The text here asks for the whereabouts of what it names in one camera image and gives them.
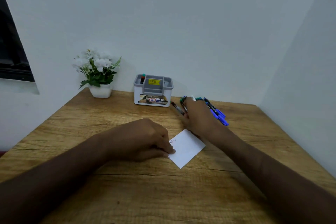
yellow label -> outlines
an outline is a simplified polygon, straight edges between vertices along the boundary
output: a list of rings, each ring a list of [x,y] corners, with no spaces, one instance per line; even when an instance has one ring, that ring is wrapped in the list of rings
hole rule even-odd
[[[160,85],[160,80],[148,79],[148,84]]]

hand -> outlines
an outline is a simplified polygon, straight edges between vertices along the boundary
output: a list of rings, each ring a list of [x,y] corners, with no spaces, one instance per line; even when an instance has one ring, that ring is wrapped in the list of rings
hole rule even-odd
[[[150,119],[132,121],[97,134],[111,159],[143,161],[175,153],[168,131]]]
[[[188,109],[182,117],[184,126],[195,135],[209,140],[209,135],[224,126],[212,115],[205,101],[193,101],[188,97],[184,102]]]

forearm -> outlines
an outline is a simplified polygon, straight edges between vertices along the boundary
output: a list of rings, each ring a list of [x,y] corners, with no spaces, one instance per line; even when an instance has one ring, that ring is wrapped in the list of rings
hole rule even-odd
[[[336,198],[324,189],[245,143],[227,128],[210,137],[288,220],[336,223]]]
[[[107,161],[97,136],[0,184],[0,223],[36,223]]]

white card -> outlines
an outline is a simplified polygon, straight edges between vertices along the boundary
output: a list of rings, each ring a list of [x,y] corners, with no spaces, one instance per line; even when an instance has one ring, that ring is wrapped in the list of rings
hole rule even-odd
[[[183,130],[169,142],[176,151],[174,154],[169,154],[169,158],[179,168],[187,164],[205,147],[205,144],[187,129]]]

wood grain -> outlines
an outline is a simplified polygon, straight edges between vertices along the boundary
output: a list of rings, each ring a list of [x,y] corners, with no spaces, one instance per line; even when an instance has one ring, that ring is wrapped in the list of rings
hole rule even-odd
[[[170,138],[182,131],[173,107],[140,106],[133,100],[131,92],[113,91],[109,99],[95,99],[84,89],[0,158],[0,181],[133,120],[151,118],[168,129]],[[240,138],[336,195],[335,179],[258,107],[213,104]],[[241,170],[206,145],[182,169],[163,158],[108,163],[42,223],[281,223]]]

